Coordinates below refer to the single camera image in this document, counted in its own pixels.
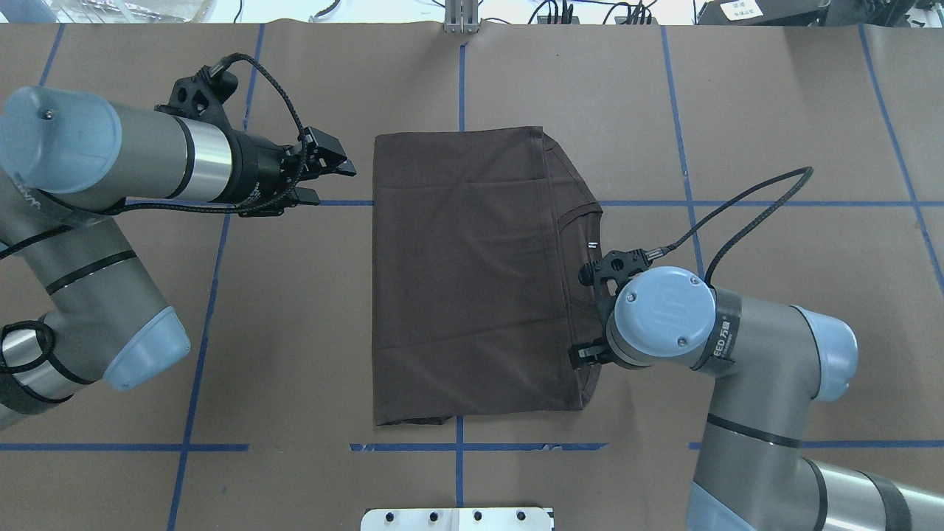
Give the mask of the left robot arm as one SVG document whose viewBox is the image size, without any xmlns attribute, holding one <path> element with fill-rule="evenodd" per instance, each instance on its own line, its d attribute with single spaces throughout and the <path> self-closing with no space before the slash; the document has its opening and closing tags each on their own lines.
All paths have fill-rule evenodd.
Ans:
<svg viewBox="0 0 944 531">
<path fill-rule="evenodd" d="M 53 302 L 2 328 L 2 427 L 98 380 L 125 391 L 191 350 L 116 223 L 132 207 L 278 216 L 317 205 L 300 179 L 354 176 L 337 138 L 304 128 L 293 147 L 236 131 L 232 88 L 182 80 L 154 110 L 59 88 L 18 88 L 2 108 L 2 256 L 20 256 Z"/>
</svg>

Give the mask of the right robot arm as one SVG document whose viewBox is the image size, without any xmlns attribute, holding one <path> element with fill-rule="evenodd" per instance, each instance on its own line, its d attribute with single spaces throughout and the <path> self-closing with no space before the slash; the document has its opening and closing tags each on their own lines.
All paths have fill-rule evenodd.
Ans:
<svg viewBox="0 0 944 531">
<path fill-rule="evenodd" d="M 835 317 L 710 287 L 687 269 L 587 263 L 605 323 L 576 362 L 660 362 L 714 379 L 687 504 L 688 530 L 940 530 L 942 495 L 802 456 L 809 410 L 856 373 Z"/>
</svg>

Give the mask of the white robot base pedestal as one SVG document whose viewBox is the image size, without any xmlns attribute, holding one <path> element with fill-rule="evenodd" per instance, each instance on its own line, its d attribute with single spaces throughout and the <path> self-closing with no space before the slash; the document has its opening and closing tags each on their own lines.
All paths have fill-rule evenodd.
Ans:
<svg viewBox="0 0 944 531">
<path fill-rule="evenodd" d="M 361 530 L 555 530 L 542 507 L 425 507 L 369 510 Z"/>
</svg>

